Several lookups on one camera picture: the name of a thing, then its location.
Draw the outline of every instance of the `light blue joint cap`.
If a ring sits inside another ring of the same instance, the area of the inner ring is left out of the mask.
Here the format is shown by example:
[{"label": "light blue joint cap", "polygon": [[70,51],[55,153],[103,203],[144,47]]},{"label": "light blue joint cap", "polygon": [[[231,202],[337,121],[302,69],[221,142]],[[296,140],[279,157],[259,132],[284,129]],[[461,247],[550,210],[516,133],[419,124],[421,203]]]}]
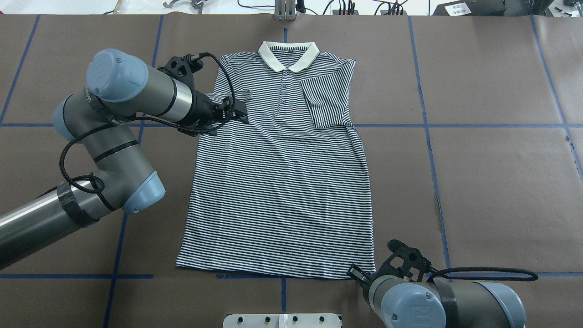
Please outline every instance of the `light blue joint cap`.
[{"label": "light blue joint cap", "polygon": [[388,328],[445,328],[445,310],[429,289],[406,282],[387,291],[381,318]]},{"label": "light blue joint cap", "polygon": [[477,284],[488,289],[490,294],[496,298],[506,317],[510,328],[524,328],[526,323],[526,311],[520,297],[512,290],[512,288],[500,284],[499,282],[481,282],[474,281]]},{"label": "light blue joint cap", "polygon": [[162,185],[162,181],[158,177],[156,171],[147,177],[141,186],[136,189],[134,194],[125,202],[122,207],[126,214],[132,215],[151,206],[159,201],[166,194],[166,189]]},{"label": "light blue joint cap", "polygon": [[87,69],[91,93],[110,103],[137,96],[146,86],[147,78],[147,65],[140,58],[117,49],[99,51]]},{"label": "light blue joint cap", "polygon": [[63,115],[63,111],[65,110],[65,103],[73,94],[69,95],[62,103],[55,108],[55,111],[52,113],[52,125],[55,127],[57,132],[65,137],[68,141],[75,140],[75,137],[69,132],[67,129],[67,125],[65,125],[65,116]]}]

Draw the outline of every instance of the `white collar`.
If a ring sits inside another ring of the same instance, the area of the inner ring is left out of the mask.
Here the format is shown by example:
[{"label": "white collar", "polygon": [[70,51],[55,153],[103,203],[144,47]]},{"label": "white collar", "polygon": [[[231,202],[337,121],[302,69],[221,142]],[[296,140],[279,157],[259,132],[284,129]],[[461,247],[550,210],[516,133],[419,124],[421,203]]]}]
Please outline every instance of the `white collar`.
[{"label": "white collar", "polygon": [[[270,47],[283,47],[283,48],[298,48],[298,47],[308,47],[305,53],[301,56],[301,58],[289,68],[283,66],[281,62],[275,57],[275,55],[271,52]],[[276,72],[284,71],[285,69],[289,69],[292,72],[299,72],[304,68],[307,68],[312,64],[314,59],[320,53],[318,47],[313,42],[309,43],[278,43],[278,42],[269,42],[264,41],[261,47],[259,48],[259,55],[263,58],[263,61],[269,66],[272,70]]]}]

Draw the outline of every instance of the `blue grid line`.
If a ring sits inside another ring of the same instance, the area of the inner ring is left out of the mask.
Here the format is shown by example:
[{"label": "blue grid line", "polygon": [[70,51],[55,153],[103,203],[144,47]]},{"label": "blue grid line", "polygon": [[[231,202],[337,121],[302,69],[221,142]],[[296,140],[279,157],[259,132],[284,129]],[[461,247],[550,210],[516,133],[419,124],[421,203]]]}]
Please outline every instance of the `blue grid line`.
[{"label": "blue grid line", "polygon": [[[357,128],[583,128],[583,124],[353,124]],[[2,123],[0,127],[52,127],[52,123]],[[130,123],[129,127],[142,127],[141,123]],[[145,128],[167,128],[161,123],[144,123]]]},{"label": "blue grid line", "polygon": [[[154,67],[154,65],[156,64],[156,57],[158,54],[158,47],[160,46],[160,36],[162,33],[163,22],[164,22],[164,15],[160,15],[160,20],[158,22],[158,33],[156,36],[156,43],[154,45],[154,53],[152,55],[152,67]],[[144,131],[144,128],[146,125],[145,122],[146,121],[140,122],[140,132],[138,133],[138,143],[139,144],[142,143],[143,131]],[[119,239],[119,242],[117,245],[117,252],[115,254],[115,264],[114,264],[114,269],[113,269],[113,276],[111,277],[110,293],[109,293],[109,297],[107,299],[106,314],[105,314],[105,318],[103,319],[103,327],[104,328],[107,328],[109,325],[111,308],[113,306],[113,298],[114,298],[114,294],[115,294],[115,283],[117,280],[117,273],[118,273],[118,269],[120,266],[121,250],[122,250],[122,246],[124,244],[125,227],[126,227],[127,222],[128,222],[128,215],[124,213],[124,217],[123,217],[122,222],[121,222],[120,239]]]},{"label": "blue grid line", "polygon": [[[7,273],[0,279],[111,279],[111,274]],[[153,274],[120,274],[118,279],[154,279]]]},{"label": "blue grid line", "polygon": [[439,194],[439,185],[437,184],[436,166],[433,160],[433,148],[431,147],[431,137],[429,135],[429,124],[427,122],[427,112],[425,111],[425,98],[423,97],[423,89],[421,88],[421,74],[419,72],[419,61],[417,60],[417,48],[415,47],[415,35],[413,33],[413,21],[411,16],[409,19],[409,32],[411,33],[411,47],[413,48],[413,60],[415,62],[415,73],[417,75],[417,87],[419,89],[419,100],[421,108],[423,109],[423,124],[425,125],[425,139],[427,140],[427,150],[429,152],[429,164],[431,166],[431,177],[433,178],[433,189],[436,194],[437,206],[439,208],[439,220],[441,224],[441,242],[443,244],[443,254],[445,256],[445,265],[451,268],[449,262],[449,249],[447,246],[447,236],[445,234],[445,223],[443,220],[443,210],[441,208],[441,198]]},{"label": "blue grid line", "polygon": [[[537,272],[536,273],[540,278],[569,278],[569,277],[582,277],[583,272]],[[455,277],[474,277],[474,276],[482,276],[482,277],[494,277],[494,278],[508,278],[508,277],[529,277],[527,274],[518,274],[518,273],[502,273],[502,272],[485,272],[485,273],[451,273],[448,276],[455,278]]]},{"label": "blue grid line", "polygon": [[125,235],[125,225],[128,220],[128,215],[124,213],[124,217],[121,221],[121,230],[120,230],[120,238],[117,243],[117,252],[115,254],[115,262],[113,267],[113,275],[111,275],[111,285],[110,285],[110,292],[107,298],[107,307],[106,307],[106,315],[103,319],[103,327],[107,328],[109,325],[109,318],[111,314],[111,306],[113,305],[113,296],[115,293],[115,283],[117,282],[117,272],[120,267],[120,258],[121,258],[121,247],[124,243],[124,235]]},{"label": "blue grid line", "polygon": [[153,274],[119,274],[117,279],[154,279]]},{"label": "blue grid line", "polygon": [[4,107],[2,108],[2,113],[0,113],[0,124],[2,124],[2,121],[4,121],[4,116],[8,111],[8,104],[10,103],[10,99],[12,98],[12,92],[14,91],[14,87],[16,86],[16,82],[18,81],[18,76],[20,75],[20,70],[22,69],[22,65],[24,64],[26,54],[29,52],[30,44],[33,41],[34,32],[36,32],[36,27],[38,26],[39,20],[40,15],[37,15],[37,18],[34,21],[33,29],[32,31],[30,31],[29,40],[26,43],[26,47],[24,48],[24,52],[22,53],[22,58],[20,59],[20,63],[18,64],[18,69],[16,69],[14,79],[12,80],[12,84],[10,85],[10,91],[8,91],[8,96],[6,97],[6,102],[4,103]]},{"label": "blue grid line", "polygon": [[287,313],[287,281],[282,278],[282,313]]},{"label": "blue grid line", "polygon": [[545,55],[543,54],[543,50],[540,46],[539,33],[536,30],[535,18],[533,15],[531,15],[531,25],[532,25],[532,31],[535,35],[536,48],[539,51],[540,60],[543,63],[543,68],[545,69],[545,74],[546,74],[547,80],[549,80],[549,86],[550,86],[550,90],[553,94],[554,102],[557,105],[557,109],[559,110],[559,116],[561,117],[561,122],[563,123],[563,127],[565,129],[565,133],[567,134],[567,138],[569,138],[569,146],[571,148],[571,154],[573,155],[573,159],[575,160],[575,166],[577,167],[577,173],[579,173],[579,179],[581,180],[581,182],[583,182],[583,176],[582,176],[583,171],[581,170],[581,162],[579,161],[579,156],[577,156],[577,151],[575,150],[575,146],[573,145],[573,138],[571,138],[571,133],[569,132],[569,128],[567,127],[567,121],[565,120],[565,115],[563,113],[563,108],[561,107],[561,103],[559,102],[559,97],[557,96],[557,91],[554,88],[553,79],[550,77],[549,67],[546,64]]},{"label": "blue grid line", "polygon": [[583,278],[583,272],[538,272],[540,278]]},{"label": "blue grid line", "polygon": [[162,34],[162,24],[164,23],[164,15],[160,15],[158,22],[158,34],[156,35],[156,44],[154,45],[154,55],[152,56],[152,67],[156,66],[156,58],[158,57],[158,47],[160,46],[160,36]]},{"label": "blue grid line", "polygon": [[111,279],[111,274],[8,273],[0,274],[0,279]]}]

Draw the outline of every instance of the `shirt sleeve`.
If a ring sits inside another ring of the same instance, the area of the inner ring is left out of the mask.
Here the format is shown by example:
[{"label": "shirt sleeve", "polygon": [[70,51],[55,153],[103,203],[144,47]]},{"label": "shirt sleeve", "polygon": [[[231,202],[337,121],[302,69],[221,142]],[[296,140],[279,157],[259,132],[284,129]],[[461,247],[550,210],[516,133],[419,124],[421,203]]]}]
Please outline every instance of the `shirt sleeve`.
[{"label": "shirt sleeve", "polygon": [[[227,71],[227,74],[231,79],[233,89],[235,90],[235,99],[245,101],[251,98],[251,91],[247,89],[243,83],[241,83],[238,74],[233,68],[231,62],[225,56],[221,56],[219,62],[225,68],[225,71]],[[231,96],[229,81],[227,80],[226,75],[220,67],[218,67],[213,93],[207,93],[206,95],[209,96],[209,98],[215,103],[222,103],[225,97]]]},{"label": "shirt sleeve", "polygon": [[355,60],[348,60],[329,75],[300,82],[314,128],[350,125],[348,93]]}]

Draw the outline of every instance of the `robotic arm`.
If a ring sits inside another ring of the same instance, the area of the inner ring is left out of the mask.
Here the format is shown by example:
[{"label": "robotic arm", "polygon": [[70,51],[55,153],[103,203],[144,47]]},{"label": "robotic arm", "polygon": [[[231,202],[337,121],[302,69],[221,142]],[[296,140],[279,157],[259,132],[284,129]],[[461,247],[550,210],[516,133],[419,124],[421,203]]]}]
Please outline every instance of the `robotic arm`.
[{"label": "robotic arm", "polygon": [[[229,81],[231,96],[222,104],[194,88],[192,74],[202,68],[203,57],[213,57]],[[162,120],[137,117],[139,111]],[[154,69],[119,50],[99,52],[87,70],[84,90],[67,97],[53,114],[55,128],[70,141],[60,161],[66,181],[0,217],[0,269],[119,208],[135,214],[164,196],[162,182],[127,125],[141,119],[196,136],[214,133],[229,120],[247,123],[247,111],[235,100],[229,75],[212,54],[173,57]],[[64,158],[80,140],[97,170],[71,179]]]},{"label": "robotic arm", "polygon": [[[352,265],[347,275],[363,288],[366,302],[387,328],[524,328],[526,312],[518,295],[496,282],[464,280],[534,281],[536,273],[523,269],[467,267],[437,270],[419,249],[393,239],[387,244],[391,256],[375,273]],[[402,260],[399,267],[391,263]],[[419,275],[413,279],[411,269]],[[450,277],[452,272],[497,271],[529,275],[523,277]],[[423,276],[430,274],[426,282]]]}]

